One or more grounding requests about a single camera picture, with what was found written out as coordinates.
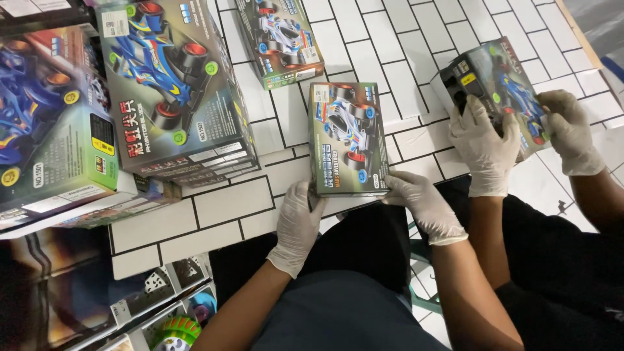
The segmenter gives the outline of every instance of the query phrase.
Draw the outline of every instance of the blue wheel illustration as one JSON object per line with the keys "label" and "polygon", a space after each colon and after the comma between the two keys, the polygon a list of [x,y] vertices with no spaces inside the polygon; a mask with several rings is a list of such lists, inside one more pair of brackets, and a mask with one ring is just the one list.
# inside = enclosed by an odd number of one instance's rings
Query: blue wheel illustration
{"label": "blue wheel illustration", "polygon": [[363,169],[360,169],[358,171],[358,180],[360,183],[364,184],[366,183],[366,181],[368,180],[368,175],[366,174],[366,171]]}

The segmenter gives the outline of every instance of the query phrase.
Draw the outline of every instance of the hand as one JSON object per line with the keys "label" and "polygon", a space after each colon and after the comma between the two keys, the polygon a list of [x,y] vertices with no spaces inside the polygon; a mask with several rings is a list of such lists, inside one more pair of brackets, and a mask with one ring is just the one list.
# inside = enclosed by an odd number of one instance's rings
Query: hand
{"label": "hand", "polygon": [[277,245],[266,257],[277,269],[290,274],[293,279],[297,278],[314,246],[327,204],[327,199],[321,199],[310,213],[308,185],[308,182],[297,182],[286,192],[277,222]]}
{"label": "hand", "polygon": [[509,172],[520,151],[520,127],[513,114],[503,117],[504,137],[494,130],[481,101],[468,95],[464,115],[451,114],[449,137],[472,174],[469,197],[507,196]]}
{"label": "hand", "polygon": [[392,191],[381,202],[407,207],[418,226],[429,234],[429,245],[449,245],[468,239],[455,212],[429,179],[409,172],[390,171],[384,181]]}
{"label": "hand", "polygon": [[537,100],[545,107],[553,135],[552,147],[561,156],[566,176],[594,176],[605,168],[605,161],[592,143],[587,115],[574,95],[565,90],[547,91]]}

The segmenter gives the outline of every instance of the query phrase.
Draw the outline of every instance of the wooden edge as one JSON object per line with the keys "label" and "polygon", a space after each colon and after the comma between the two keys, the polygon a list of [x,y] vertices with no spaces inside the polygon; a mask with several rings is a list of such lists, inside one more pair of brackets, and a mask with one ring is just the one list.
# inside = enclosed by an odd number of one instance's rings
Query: wooden edge
{"label": "wooden edge", "polygon": [[598,69],[603,69],[604,66],[602,62],[600,62],[600,58],[598,57],[598,55],[596,55],[596,52],[593,50],[592,45],[590,45],[590,43],[587,41],[587,38],[583,34],[583,31],[581,31],[581,29],[578,27],[577,22],[574,21],[574,18],[570,14],[570,11],[568,11],[568,8],[565,7],[563,0],[555,0],[555,2],[559,6],[559,9],[561,9],[563,16],[570,24],[570,27],[572,27],[572,31],[574,32],[574,35],[576,35],[578,42],[583,47],[583,50],[585,50],[587,57],[589,57],[589,61],[593,64],[594,67]]}

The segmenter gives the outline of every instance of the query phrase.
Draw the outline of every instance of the gloved hand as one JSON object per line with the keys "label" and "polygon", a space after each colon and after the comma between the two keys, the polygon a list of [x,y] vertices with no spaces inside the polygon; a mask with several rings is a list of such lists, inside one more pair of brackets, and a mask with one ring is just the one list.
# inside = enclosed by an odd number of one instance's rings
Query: gloved hand
{"label": "gloved hand", "polygon": [[463,116],[457,108],[451,114],[449,137],[472,174],[468,196],[507,196],[509,172],[520,151],[518,121],[504,116],[501,139],[479,98],[468,95],[467,100]]}
{"label": "gloved hand", "polygon": [[563,174],[594,176],[602,171],[605,161],[592,144],[587,115],[577,98],[565,90],[555,90],[539,94],[537,100],[546,107],[552,147],[561,155]]}
{"label": "gloved hand", "polygon": [[309,182],[296,182],[286,192],[277,222],[277,245],[266,257],[277,269],[290,274],[293,279],[297,278],[314,246],[327,204],[327,199],[321,199],[310,213],[308,185]]}
{"label": "gloved hand", "polygon": [[468,239],[455,212],[429,179],[403,171],[390,171],[384,181],[392,189],[381,202],[407,207],[418,226],[429,234],[429,245],[449,245]]}

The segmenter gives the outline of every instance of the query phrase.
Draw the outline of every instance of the forearm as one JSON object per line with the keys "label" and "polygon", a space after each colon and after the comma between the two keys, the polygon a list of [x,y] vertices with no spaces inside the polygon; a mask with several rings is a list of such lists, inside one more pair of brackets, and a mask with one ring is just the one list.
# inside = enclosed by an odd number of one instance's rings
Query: forearm
{"label": "forearm", "polygon": [[192,351],[248,350],[290,280],[267,260],[209,321]]}
{"label": "forearm", "polygon": [[624,228],[624,189],[605,168],[596,175],[570,177],[574,199],[583,215],[601,233],[619,234]]}
{"label": "forearm", "polygon": [[503,240],[503,199],[482,196],[470,201],[468,240],[492,289],[511,280]]}
{"label": "forearm", "polygon": [[432,246],[440,304],[454,350],[523,350],[467,240]]}

